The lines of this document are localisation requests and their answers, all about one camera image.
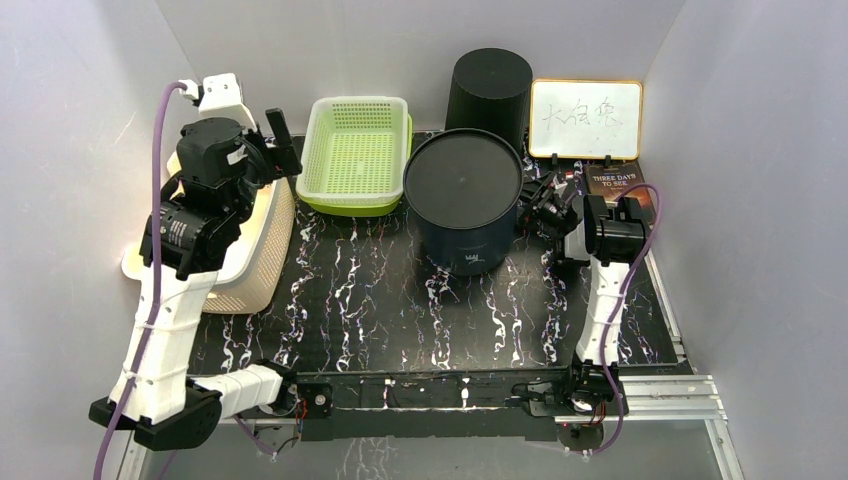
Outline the large dark blue bucket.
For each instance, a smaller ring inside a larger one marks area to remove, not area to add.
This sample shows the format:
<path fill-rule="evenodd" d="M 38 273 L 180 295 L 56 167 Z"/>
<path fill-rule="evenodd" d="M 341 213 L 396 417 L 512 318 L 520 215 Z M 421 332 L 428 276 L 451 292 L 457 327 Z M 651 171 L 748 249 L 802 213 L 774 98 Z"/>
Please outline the large dark blue bucket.
<path fill-rule="evenodd" d="M 404 171 L 404 196 L 425 253 L 456 276 L 497 267 L 516 237 L 521 157 L 499 136 L 459 128 L 424 141 Z"/>

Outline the black ribbed bucket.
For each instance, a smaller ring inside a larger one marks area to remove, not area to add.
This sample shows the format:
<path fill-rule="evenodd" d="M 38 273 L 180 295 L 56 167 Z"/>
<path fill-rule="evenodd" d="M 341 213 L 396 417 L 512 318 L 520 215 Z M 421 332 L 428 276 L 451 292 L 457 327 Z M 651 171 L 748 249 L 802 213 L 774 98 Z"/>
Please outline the black ribbed bucket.
<path fill-rule="evenodd" d="M 492 133 L 523 153 L 534 76 L 522 56 L 501 48 L 462 55 L 451 76 L 445 128 Z"/>

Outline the cream perforated laundry basket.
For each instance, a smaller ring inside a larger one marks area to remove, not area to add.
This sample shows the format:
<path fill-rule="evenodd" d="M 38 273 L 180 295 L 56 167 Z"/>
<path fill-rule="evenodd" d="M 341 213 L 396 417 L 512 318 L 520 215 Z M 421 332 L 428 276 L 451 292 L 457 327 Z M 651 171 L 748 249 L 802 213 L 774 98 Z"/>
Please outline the cream perforated laundry basket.
<path fill-rule="evenodd" d="M 282 273 L 295 217 L 295 200 L 286 178 L 257 193 L 251 217 L 224 257 L 205 313 L 254 314 L 270 303 Z"/>

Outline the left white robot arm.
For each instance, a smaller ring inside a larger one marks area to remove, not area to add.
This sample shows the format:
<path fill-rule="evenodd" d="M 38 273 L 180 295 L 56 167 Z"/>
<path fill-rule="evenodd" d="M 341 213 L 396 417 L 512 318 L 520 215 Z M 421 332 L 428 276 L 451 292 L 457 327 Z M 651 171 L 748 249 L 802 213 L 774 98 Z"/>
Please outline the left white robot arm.
<path fill-rule="evenodd" d="M 130 431 L 150 450 L 196 448 L 221 419 L 256 407 L 275 416 L 297 407 L 293 374 L 269 360 L 222 375 L 188 375 L 203 306 L 258 191 L 302 169 L 283 112 L 269 109 L 266 118 L 272 144 L 229 118 L 183 126 L 176 146 L 180 171 L 154 189 L 128 355 L 112 393 L 89 410 L 93 422 Z"/>

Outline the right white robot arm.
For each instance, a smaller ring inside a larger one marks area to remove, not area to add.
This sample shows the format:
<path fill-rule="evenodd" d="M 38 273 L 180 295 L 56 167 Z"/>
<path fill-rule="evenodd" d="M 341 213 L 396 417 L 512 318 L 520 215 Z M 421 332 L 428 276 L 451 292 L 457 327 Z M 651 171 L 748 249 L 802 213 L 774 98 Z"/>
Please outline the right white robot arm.
<path fill-rule="evenodd" d="M 591 273 L 583 330 L 563 381 L 545 382 L 536 393 L 526 388 L 532 414 L 561 405 L 576 414 L 599 413 L 621 401 L 618 335 L 630 281 L 644 260 L 652 230 L 640 202 L 624 194 L 609 206 L 601 195 L 563 198 L 549 172 L 523 183 L 519 195 L 521 226 L 537 222 L 553 240 L 553 267 L 583 264 Z"/>

